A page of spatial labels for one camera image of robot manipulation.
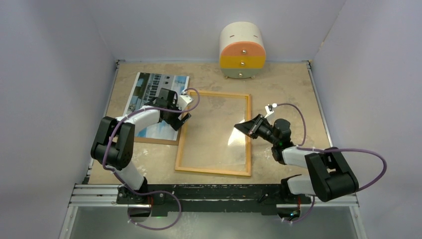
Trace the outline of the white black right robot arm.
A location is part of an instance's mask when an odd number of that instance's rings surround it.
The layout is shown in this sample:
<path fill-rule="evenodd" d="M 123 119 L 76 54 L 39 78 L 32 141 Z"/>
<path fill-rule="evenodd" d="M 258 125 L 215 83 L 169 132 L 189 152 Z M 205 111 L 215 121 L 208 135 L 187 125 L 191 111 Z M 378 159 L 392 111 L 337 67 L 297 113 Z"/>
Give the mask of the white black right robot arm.
<path fill-rule="evenodd" d="M 277 119 L 270 124 L 263 115 L 252 120 L 237 123 L 234 128 L 249 138 L 262 138 L 271 143 L 274 160 L 282 165 L 305 168 L 306 175 L 294 175 L 281 180 L 280 198 L 287 203 L 299 194 L 315 196 L 328 202 L 359 189 L 359 183 L 337 148 L 301 150 L 291 140 L 290 122 Z"/>

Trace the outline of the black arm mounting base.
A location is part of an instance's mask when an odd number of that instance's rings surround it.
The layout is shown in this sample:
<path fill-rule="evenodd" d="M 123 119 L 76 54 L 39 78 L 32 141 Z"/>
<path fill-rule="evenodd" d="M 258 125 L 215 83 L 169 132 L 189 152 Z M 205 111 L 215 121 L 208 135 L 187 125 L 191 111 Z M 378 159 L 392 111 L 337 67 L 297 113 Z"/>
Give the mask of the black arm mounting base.
<path fill-rule="evenodd" d="M 120 186 L 116 202 L 151 206 L 154 217 L 178 211 L 289 216 L 312 202 L 305 195 L 285 194 L 281 184 L 149 184 L 147 189 L 150 195 L 139 196 Z"/>

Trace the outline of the building and sky photo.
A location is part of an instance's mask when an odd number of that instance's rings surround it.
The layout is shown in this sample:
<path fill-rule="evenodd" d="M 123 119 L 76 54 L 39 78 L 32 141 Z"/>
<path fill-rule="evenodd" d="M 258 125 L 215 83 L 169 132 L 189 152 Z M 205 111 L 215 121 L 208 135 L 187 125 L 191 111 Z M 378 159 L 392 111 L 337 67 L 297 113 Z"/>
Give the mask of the building and sky photo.
<path fill-rule="evenodd" d="M 138 72 L 123 114 L 140 109 L 153 97 L 157 97 L 161 88 L 173 90 L 180 95 L 189 86 L 189 79 L 190 77 L 181 75 Z M 157 140 L 157 143 L 177 144 L 178 135 L 177 131 L 163 121 L 136 132 L 135 138 L 140 142 Z"/>

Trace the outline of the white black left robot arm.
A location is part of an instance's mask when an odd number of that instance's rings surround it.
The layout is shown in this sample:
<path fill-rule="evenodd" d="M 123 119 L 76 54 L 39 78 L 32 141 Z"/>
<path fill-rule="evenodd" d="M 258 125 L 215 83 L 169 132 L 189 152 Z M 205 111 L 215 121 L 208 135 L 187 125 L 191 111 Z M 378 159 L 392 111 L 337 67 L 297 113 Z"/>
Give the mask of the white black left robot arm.
<path fill-rule="evenodd" d="M 135 135 L 160 122 L 178 131 L 199 102 L 189 96 L 187 90 L 178 94 L 162 88 L 157 96 L 138 110 L 122 117 L 103 117 L 91 147 L 91 158 L 129 190 L 130 199 L 137 204 L 144 203 L 148 199 L 147 179 L 131 161 Z"/>

